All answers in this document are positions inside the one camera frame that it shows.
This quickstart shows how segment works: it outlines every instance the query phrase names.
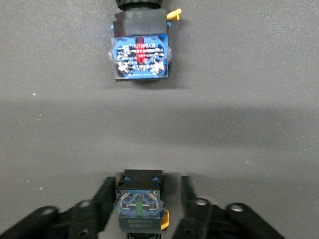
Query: gray surface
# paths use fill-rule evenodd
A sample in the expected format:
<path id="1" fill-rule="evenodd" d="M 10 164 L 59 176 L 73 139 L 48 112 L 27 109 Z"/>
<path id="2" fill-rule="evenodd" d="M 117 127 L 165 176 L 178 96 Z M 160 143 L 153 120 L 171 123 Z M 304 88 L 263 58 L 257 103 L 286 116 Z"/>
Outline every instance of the gray surface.
<path id="1" fill-rule="evenodd" d="M 116 83 L 116 7 L 0 2 L 0 231 L 125 168 L 191 174 L 288 239 L 319 238 L 318 1 L 183 1 L 168 81 Z M 172 225 L 182 216 L 171 184 Z M 101 238 L 123 238 L 113 218 Z"/>

